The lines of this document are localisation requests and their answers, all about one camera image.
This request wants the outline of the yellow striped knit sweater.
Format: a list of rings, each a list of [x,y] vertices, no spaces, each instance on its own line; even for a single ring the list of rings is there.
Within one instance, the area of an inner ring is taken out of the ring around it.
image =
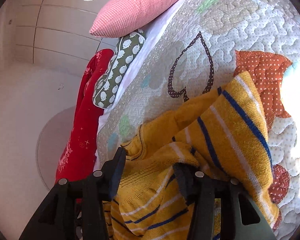
[[[269,196],[273,164],[262,102],[248,72],[142,124],[124,143],[116,196],[104,203],[112,239],[185,239],[194,205],[174,169],[194,167],[213,179],[236,178],[272,229],[281,212]]]

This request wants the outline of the red patterned blanket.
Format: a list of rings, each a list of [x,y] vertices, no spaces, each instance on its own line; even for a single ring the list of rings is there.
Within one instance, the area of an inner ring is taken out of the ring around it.
[[[93,104],[94,87],[106,72],[111,49],[98,51],[89,61],[78,91],[73,128],[56,170],[56,181],[62,178],[77,181],[93,171],[97,150],[98,119],[104,110]]]

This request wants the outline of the white round headboard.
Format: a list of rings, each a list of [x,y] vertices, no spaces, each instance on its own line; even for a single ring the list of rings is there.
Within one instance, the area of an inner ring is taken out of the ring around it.
[[[37,140],[36,164],[44,186],[50,190],[55,184],[59,159],[73,128],[75,106],[54,115],[43,127]]]

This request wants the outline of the green sheep pattern bolster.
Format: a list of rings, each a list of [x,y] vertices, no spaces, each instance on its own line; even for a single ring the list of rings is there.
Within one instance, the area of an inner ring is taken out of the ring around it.
[[[112,106],[122,79],[143,47],[145,40],[145,33],[142,29],[136,29],[118,39],[106,72],[95,84],[93,104],[96,107],[108,109]]]

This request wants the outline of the white glossy wardrobe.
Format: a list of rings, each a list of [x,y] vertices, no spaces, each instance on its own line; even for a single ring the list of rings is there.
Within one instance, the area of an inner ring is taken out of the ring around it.
[[[93,55],[115,48],[115,38],[89,30],[109,0],[16,0],[13,57],[22,63],[81,76]]]

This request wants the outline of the quilted heart pattern bedspread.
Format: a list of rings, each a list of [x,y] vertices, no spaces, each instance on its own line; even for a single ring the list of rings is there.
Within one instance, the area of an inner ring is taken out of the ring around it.
[[[269,142],[273,163],[290,179],[275,235],[292,239],[300,228],[300,0],[186,0],[97,135],[98,163],[110,159],[142,122],[176,109],[208,83],[216,88],[228,82],[238,51],[288,61],[278,79],[288,117],[277,102],[270,106]]]

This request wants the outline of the pink textured pillow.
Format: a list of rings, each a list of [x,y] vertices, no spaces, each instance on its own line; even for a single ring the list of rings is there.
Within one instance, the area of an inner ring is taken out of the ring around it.
[[[101,38],[125,36],[148,24],[178,0],[109,0],[89,33]]]

